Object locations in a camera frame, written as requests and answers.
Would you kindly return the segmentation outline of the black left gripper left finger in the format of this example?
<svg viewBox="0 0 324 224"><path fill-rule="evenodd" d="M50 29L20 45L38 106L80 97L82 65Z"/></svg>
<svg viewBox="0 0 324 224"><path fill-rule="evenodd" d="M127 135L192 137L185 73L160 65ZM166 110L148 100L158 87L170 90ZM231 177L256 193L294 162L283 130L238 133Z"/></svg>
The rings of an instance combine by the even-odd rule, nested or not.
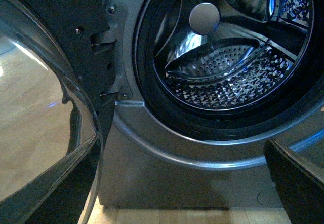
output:
<svg viewBox="0 0 324 224"><path fill-rule="evenodd" d="M87 223L95 200L99 137L1 201L1 223Z"/></svg>

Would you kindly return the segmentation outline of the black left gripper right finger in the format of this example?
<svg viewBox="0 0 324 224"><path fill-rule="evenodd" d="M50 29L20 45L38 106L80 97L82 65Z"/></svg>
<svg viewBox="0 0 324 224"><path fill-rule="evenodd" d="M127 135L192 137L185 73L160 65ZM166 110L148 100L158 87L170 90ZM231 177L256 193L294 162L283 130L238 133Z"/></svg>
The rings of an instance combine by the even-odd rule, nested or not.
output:
<svg viewBox="0 0 324 224"><path fill-rule="evenodd" d="M264 156L291 223L323 223L323 169L269 139Z"/></svg>

